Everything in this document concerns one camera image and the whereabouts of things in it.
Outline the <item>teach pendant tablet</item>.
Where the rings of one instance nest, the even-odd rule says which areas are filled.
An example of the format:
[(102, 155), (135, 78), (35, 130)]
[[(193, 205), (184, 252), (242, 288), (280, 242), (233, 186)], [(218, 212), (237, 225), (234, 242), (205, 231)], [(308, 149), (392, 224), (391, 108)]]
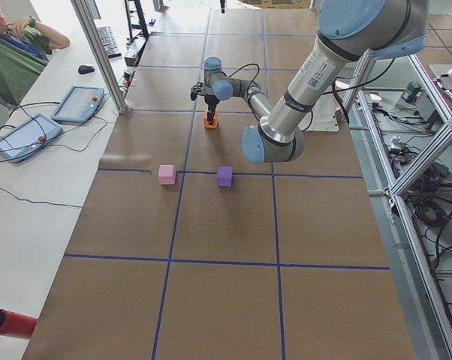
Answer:
[(102, 87), (72, 86), (51, 119), (58, 123), (84, 124), (97, 112), (103, 98)]
[(0, 155), (13, 163), (30, 158), (57, 138), (63, 127), (48, 116), (38, 113), (28, 121), (0, 136)]

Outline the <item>purple foam block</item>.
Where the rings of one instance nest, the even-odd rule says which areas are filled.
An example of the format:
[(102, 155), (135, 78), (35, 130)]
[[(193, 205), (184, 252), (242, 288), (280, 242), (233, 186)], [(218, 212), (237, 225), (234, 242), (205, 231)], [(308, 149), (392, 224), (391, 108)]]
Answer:
[(219, 187), (230, 188), (233, 181), (233, 168), (231, 166), (219, 166), (216, 178)]

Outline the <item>orange foam block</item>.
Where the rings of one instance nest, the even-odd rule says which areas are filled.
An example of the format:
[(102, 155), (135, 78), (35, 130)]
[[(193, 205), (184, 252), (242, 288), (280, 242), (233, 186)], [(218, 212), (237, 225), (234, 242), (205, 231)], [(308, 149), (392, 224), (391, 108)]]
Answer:
[(203, 115), (203, 126), (205, 129), (217, 129), (218, 128), (218, 113), (211, 116), (208, 112)]

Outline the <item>black keyboard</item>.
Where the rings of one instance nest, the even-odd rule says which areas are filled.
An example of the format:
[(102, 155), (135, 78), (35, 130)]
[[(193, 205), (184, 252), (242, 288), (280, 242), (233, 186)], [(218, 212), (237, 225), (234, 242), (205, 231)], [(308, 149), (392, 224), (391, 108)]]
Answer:
[(122, 54), (116, 43), (113, 31), (109, 26), (102, 26), (96, 28), (102, 47), (109, 59), (121, 57)]

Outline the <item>far teach pendant tablet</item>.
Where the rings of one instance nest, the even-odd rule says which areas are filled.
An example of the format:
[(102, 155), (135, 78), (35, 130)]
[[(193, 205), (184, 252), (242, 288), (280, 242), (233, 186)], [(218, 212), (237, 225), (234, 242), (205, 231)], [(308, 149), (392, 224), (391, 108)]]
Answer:
[(72, 86), (51, 119), (58, 123), (84, 124), (97, 112), (103, 98), (102, 87)]

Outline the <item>pink foam block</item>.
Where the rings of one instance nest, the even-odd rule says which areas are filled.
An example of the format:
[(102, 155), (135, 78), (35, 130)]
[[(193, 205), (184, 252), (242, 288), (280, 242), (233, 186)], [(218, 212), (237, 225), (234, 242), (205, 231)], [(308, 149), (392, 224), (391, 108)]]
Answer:
[(161, 185), (176, 183), (176, 167), (173, 164), (161, 164), (158, 169), (158, 181)]

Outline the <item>aluminium frame post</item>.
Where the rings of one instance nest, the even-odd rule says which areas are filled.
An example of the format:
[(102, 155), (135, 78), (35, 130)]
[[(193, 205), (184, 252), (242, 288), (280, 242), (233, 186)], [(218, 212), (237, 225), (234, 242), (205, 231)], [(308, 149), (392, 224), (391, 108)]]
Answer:
[(92, 12), (84, 0), (71, 0), (71, 4), (118, 113), (126, 113), (128, 111), (128, 106), (124, 100), (123, 93), (120, 90), (118, 82), (116, 81), (116, 76), (102, 46), (95, 22), (92, 18)]

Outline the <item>red tube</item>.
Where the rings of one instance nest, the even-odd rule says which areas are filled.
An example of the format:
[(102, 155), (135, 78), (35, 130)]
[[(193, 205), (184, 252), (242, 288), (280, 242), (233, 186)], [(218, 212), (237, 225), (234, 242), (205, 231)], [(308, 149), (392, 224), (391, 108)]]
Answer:
[(0, 309), (0, 336), (30, 339), (38, 320), (31, 316)]

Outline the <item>person in green shirt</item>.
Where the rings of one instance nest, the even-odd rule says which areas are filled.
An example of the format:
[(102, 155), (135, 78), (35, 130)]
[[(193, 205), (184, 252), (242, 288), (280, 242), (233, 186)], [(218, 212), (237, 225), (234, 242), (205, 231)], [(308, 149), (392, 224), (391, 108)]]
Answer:
[(7, 21), (0, 5), (0, 95), (9, 104), (20, 104), (53, 51), (69, 46), (66, 35), (33, 17)]

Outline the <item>black computer mouse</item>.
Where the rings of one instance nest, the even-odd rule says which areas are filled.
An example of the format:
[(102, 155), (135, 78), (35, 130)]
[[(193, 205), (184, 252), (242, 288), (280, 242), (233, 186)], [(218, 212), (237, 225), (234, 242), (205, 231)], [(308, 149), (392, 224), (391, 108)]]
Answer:
[(78, 74), (85, 75), (93, 73), (95, 71), (95, 68), (92, 65), (82, 64), (78, 67), (77, 71)]

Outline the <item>near teach pendant tablet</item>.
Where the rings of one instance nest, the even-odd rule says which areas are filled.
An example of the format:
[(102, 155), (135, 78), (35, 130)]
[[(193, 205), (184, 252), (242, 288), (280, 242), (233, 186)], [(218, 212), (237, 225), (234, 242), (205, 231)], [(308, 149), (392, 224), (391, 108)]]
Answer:
[(48, 116), (38, 113), (28, 121), (0, 136), (0, 155), (13, 163), (30, 158), (57, 138), (63, 127)]

